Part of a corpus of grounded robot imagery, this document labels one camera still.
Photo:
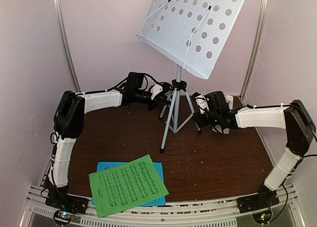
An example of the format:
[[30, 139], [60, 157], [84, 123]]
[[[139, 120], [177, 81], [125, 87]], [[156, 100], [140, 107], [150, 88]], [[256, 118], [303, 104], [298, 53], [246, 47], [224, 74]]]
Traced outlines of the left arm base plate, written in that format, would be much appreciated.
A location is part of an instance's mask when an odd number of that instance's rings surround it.
[[67, 195], [65, 198], [49, 195], [45, 204], [73, 214], [85, 214], [88, 207], [89, 200], [87, 198]]

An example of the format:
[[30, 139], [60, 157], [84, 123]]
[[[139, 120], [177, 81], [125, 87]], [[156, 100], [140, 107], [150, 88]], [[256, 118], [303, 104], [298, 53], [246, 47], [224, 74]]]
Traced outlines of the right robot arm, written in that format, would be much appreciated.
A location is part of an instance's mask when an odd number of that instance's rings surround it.
[[264, 208], [273, 200], [277, 188], [291, 176], [305, 158], [313, 140], [316, 140], [316, 126], [303, 102], [293, 100], [270, 106], [230, 108], [222, 91], [206, 95], [194, 93], [199, 108], [193, 119], [199, 128], [211, 125], [213, 130], [224, 134], [226, 130], [250, 127], [279, 128], [286, 131], [286, 149], [270, 174], [260, 185], [254, 196], [254, 204]]

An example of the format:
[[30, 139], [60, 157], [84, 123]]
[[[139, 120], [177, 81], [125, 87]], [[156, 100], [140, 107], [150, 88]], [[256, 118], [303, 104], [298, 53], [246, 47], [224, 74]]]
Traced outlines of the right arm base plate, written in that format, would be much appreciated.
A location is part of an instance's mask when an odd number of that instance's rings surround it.
[[261, 209], [267, 209], [271, 206], [279, 204], [279, 198], [276, 195], [268, 199], [261, 194], [253, 194], [245, 197], [240, 197], [237, 200], [237, 206], [240, 213], [254, 212]]

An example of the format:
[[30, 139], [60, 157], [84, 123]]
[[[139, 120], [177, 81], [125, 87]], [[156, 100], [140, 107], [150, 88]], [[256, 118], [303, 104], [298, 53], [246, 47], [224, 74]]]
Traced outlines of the white perforated music stand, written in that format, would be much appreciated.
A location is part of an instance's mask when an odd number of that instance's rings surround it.
[[152, 0], [138, 39], [177, 65], [168, 93], [168, 116], [160, 152], [169, 131], [177, 133], [193, 117], [194, 107], [182, 80], [184, 71], [208, 80], [245, 0]]

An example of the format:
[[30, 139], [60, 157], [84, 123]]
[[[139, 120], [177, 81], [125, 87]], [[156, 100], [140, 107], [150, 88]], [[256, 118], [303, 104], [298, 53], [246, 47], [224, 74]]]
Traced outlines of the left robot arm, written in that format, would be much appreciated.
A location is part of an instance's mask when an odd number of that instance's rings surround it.
[[71, 198], [67, 194], [68, 168], [72, 149], [84, 129], [85, 114], [105, 108], [130, 106], [133, 103], [146, 104], [148, 110], [169, 103], [167, 93], [172, 85], [158, 82], [147, 73], [129, 72], [117, 85], [90, 92], [75, 93], [65, 91], [53, 117], [53, 133], [50, 155], [50, 172], [45, 188], [49, 191], [47, 199], [67, 209]]

